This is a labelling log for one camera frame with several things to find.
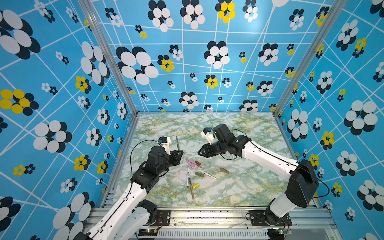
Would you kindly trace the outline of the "dark green fountain pen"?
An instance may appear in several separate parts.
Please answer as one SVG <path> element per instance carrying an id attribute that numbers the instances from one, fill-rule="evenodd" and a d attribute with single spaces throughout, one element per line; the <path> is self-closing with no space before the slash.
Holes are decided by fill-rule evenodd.
<path id="1" fill-rule="evenodd" d="M 180 151 L 181 149 L 180 149 L 179 139 L 177 136 L 175 136 L 175 137 L 176 137 L 177 150 Z"/>

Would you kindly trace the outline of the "dark green pen cap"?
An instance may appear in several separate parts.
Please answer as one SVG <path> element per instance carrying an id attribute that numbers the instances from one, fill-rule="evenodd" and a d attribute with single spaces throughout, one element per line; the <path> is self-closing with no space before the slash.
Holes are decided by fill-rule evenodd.
<path id="1" fill-rule="evenodd" d="M 200 173 L 200 172 L 195 172 L 195 175 L 196 175 L 196 176 L 199 176 L 199 177 L 204 177 L 204 176 L 205 176 L 205 174 Z"/>

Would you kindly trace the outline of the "tan brown pen cap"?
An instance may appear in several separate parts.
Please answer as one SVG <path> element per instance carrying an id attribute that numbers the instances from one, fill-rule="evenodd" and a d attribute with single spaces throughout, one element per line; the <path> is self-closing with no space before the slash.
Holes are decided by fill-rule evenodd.
<path id="1" fill-rule="evenodd" d="M 220 170 L 221 170 L 222 172 L 226 173 L 226 174 L 229 174 L 229 173 L 230 173 L 228 170 L 226 170 L 226 169 L 224 169 L 224 168 L 220 168 Z"/>

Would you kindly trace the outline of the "brown fountain pen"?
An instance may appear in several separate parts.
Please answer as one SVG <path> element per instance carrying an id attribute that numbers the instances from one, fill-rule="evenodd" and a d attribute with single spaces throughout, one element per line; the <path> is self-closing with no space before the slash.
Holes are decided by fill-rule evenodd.
<path id="1" fill-rule="evenodd" d="M 191 182 L 191 179 L 189 177 L 188 177 L 188 183 L 189 183 L 189 189 L 191 191 L 192 199 L 194 200 L 195 199 L 195 195 L 194 195 L 194 191 L 193 191 L 192 182 Z"/>

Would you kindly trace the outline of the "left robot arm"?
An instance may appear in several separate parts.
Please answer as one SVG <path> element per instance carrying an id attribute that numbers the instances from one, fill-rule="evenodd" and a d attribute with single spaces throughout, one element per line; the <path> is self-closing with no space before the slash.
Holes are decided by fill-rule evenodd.
<path id="1" fill-rule="evenodd" d="M 184 152 L 167 151 L 161 146 L 151 148 L 148 158 L 133 174 L 126 191 L 86 234 L 75 240 L 128 240 L 142 226 L 156 221 L 157 205 L 146 200 L 147 194 L 170 167 L 178 166 Z"/>

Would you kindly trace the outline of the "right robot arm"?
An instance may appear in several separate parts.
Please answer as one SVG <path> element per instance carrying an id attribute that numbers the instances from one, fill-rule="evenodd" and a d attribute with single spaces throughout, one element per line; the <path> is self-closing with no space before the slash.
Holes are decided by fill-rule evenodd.
<path id="1" fill-rule="evenodd" d="M 244 132 L 235 136 L 225 124 L 204 128 L 200 135 L 207 143 L 198 151 L 199 156 L 211 158 L 230 153 L 267 168 L 288 183 L 286 190 L 271 200 L 260 217 L 268 226 L 287 225 L 285 217 L 289 212 L 297 207 L 307 208 L 311 200 L 317 198 L 319 185 L 324 183 L 310 161 L 283 157 L 257 144 Z"/>

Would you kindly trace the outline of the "pink fountain pen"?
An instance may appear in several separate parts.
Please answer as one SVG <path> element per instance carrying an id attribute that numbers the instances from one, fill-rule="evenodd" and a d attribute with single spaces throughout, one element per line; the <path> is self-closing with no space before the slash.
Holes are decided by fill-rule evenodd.
<path id="1" fill-rule="evenodd" d="M 186 161 L 187 161 L 187 163 L 190 165 L 190 166 L 192 166 L 192 167 L 201 167 L 201 165 L 200 164 L 198 164 L 197 162 L 194 162 L 194 161 L 192 161 L 192 160 L 190 160 L 189 158 L 186 158 Z"/>

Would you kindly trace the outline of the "pink pen cap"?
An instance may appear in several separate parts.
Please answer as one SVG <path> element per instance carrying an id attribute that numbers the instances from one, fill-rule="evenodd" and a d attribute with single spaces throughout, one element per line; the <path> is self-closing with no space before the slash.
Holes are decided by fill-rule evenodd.
<path id="1" fill-rule="evenodd" d="M 190 162 L 190 161 L 187 161 L 187 164 L 190 165 L 191 167 L 195 168 L 196 167 L 196 164 L 193 163 L 193 162 Z"/>

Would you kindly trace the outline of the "white pen yellow tip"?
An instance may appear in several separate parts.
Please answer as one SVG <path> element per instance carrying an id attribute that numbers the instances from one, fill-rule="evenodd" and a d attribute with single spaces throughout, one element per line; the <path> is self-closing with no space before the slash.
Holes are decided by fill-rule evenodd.
<path id="1" fill-rule="evenodd" d="M 204 175 L 207 175 L 207 176 L 209 176 L 210 178 L 215 179 L 216 181 L 218 180 L 218 178 L 216 178 L 215 176 L 213 176 L 213 175 L 211 175 L 211 174 L 208 174 L 208 173 L 204 172 L 203 170 L 198 170 L 198 172 L 201 172 L 201 173 L 203 173 Z"/>

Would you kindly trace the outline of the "white slim pen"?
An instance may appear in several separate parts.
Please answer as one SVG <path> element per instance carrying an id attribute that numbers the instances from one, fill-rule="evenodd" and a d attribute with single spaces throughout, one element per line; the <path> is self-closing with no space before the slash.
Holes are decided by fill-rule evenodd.
<path id="1" fill-rule="evenodd" d="M 189 188 L 189 185 L 190 185 L 190 180 L 189 180 L 189 167 L 187 167 L 187 188 Z"/>

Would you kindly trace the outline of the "left circuit board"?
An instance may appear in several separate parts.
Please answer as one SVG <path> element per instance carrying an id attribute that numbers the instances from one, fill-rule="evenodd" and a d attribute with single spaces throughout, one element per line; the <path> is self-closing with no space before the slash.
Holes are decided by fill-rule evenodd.
<path id="1" fill-rule="evenodd" d="M 157 229 L 140 229 L 139 230 L 139 236 L 157 236 L 158 230 Z"/>

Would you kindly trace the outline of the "circuit board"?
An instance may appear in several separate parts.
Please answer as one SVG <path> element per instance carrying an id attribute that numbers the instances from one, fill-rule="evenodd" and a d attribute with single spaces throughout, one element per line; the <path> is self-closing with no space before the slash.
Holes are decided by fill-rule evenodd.
<path id="1" fill-rule="evenodd" d="M 139 230 L 139 236 L 157 236 L 158 230 L 157 229 L 140 229 Z"/>
<path id="2" fill-rule="evenodd" d="M 268 229 L 270 240 L 284 240 L 287 236 L 291 236 L 292 233 L 292 230 Z"/>

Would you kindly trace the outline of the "right circuit board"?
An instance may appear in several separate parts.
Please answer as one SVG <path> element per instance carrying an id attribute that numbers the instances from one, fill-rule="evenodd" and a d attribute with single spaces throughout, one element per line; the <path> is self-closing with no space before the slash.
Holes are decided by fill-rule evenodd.
<path id="1" fill-rule="evenodd" d="M 270 240 L 284 240 L 287 236 L 291 236 L 292 233 L 292 230 L 268 229 Z"/>

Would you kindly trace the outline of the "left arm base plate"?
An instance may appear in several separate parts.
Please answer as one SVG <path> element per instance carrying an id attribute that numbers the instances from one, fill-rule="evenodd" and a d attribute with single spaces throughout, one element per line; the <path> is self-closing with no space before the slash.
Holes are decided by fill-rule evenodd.
<path id="1" fill-rule="evenodd" d="M 146 226 L 169 226 L 171 220 L 170 210 L 156 210 L 151 212 Z"/>

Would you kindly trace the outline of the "aluminium front rail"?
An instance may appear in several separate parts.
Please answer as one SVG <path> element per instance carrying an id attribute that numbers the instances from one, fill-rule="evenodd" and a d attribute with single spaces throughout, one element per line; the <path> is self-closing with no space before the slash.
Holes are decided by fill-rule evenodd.
<path id="1" fill-rule="evenodd" d="M 129 240 L 270 240 L 268 229 L 292 230 L 284 240 L 340 240 L 330 211 L 310 207 L 289 212 L 292 226 L 253 227 L 246 219 L 257 207 L 234 208 L 169 208 L 169 226 L 142 226 L 140 229 L 157 229 L 157 236 L 139 236 L 139 230 Z M 106 210 L 96 209 L 83 233 L 86 234 L 105 215 Z"/>

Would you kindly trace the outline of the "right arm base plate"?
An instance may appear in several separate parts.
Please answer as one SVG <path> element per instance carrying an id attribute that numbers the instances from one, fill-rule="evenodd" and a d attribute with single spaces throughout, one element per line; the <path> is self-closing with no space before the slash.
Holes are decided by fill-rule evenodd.
<path id="1" fill-rule="evenodd" d="M 246 214 L 246 219 L 251 222 L 253 227 L 292 226 L 289 214 L 279 218 L 271 211 L 251 210 Z"/>

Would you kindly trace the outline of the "left corner aluminium post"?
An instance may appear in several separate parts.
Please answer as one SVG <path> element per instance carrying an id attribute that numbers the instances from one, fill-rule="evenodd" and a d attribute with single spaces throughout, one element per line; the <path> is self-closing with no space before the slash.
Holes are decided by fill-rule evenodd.
<path id="1" fill-rule="evenodd" d="M 113 56 L 113 52 L 109 47 L 106 36 L 102 30 L 102 26 L 97 20 L 96 11 L 93 9 L 93 5 L 91 1 L 79 0 L 79 4 L 85 14 L 86 19 L 89 21 L 89 24 L 91 25 L 91 28 L 93 29 L 95 38 L 100 48 L 102 49 L 102 52 L 106 58 L 107 63 L 109 64 L 111 72 L 116 79 L 117 85 L 127 102 L 127 105 L 133 115 L 133 119 L 135 119 L 138 114 L 137 108 L 130 96 L 126 82 L 123 79 L 123 75 L 118 68 L 118 64 Z"/>

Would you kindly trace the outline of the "corner aluminium post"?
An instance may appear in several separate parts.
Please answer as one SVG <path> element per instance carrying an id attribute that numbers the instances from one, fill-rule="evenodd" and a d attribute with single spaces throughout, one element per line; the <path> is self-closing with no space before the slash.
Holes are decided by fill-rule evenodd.
<path id="1" fill-rule="evenodd" d="M 339 17 L 341 11 L 343 10 L 344 6 L 346 5 L 347 0 L 337 0 L 334 1 L 333 5 L 330 8 L 329 14 L 327 19 L 324 21 L 322 26 L 319 28 L 318 32 L 316 33 L 313 41 L 311 42 L 309 48 L 307 49 L 306 53 L 304 54 L 302 60 L 300 61 L 298 68 L 296 70 L 296 73 L 292 80 L 288 83 L 286 89 L 284 90 L 279 102 L 277 103 L 277 107 L 275 111 L 273 112 L 274 118 L 277 120 L 278 115 L 289 100 L 289 97 L 294 89 L 294 87 L 298 84 L 300 81 L 303 73 L 308 68 L 309 64 L 311 63 L 315 53 L 317 52 L 318 47 L 323 43 L 325 37 L 328 35 L 329 31 L 335 24 L 335 21 Z"/>
<path id="2" fill-rule="evenodd" d="M 97 20 L 96 11 L 93 9 L 93 5 L 91 1 L 79 0 L 79 4 L 85 14 L 86 19 L 89 21 L 89 24 L 91 25 L 91 28 L 93 29 L 95 38 L 100 48 L 102 49 L 102 52 L 106 58 L 107 63 L 109 64 L 111 72 L 116 79 L 117 85 L 127 102 L 127 105 L 133 115 L 133 119 L 135 119 L 138 114 L 137 108 L 130 96 L 126 82 L 123 79 L 123 75 L 118 68 L 118 64 L 113 56 L 113 52 L 109 47 L 106 36 L 102 30 L 102 26 Z"/>

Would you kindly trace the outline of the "right corner aluminium post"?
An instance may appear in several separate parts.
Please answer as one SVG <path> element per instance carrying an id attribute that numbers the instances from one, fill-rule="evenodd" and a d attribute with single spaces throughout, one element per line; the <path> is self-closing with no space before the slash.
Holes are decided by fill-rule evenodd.
<path id="1" fill-rule="evenodd" d="M 304 54 L 302 60 L 300 61 L 298 68 L 296 70 L 296 73 L 292 80 L 288 83 L 286 89 L 284 90 L 279 102 L 277 103 L 277 107 L 275 111 L 273 112 L 274 118 L 277 120 L 278 115 L 289 100 L 289 97 L 294 89 L 294 87 L 298 84 L 300 81 L 303 73 L 308 68 L 309 64 L 311 63 L 315 53 L 317 52 L 318 47 L 323 43 L 325 37 L 328 35 L 329 31 L 335 24 L 335 21 L 339 17 L 341 11 L 343 10 L 344 6 L 346 5 L 347 0 L 337 0 L 334 1 L 333 5 L 330 8 L 329 14 L 327 19 L 324 21 L 322 26 L 319 28 L 318 32 L 316 33 L 313 41 L 311 42 L 309 48 L 307 49 L 306 53 Z"/>

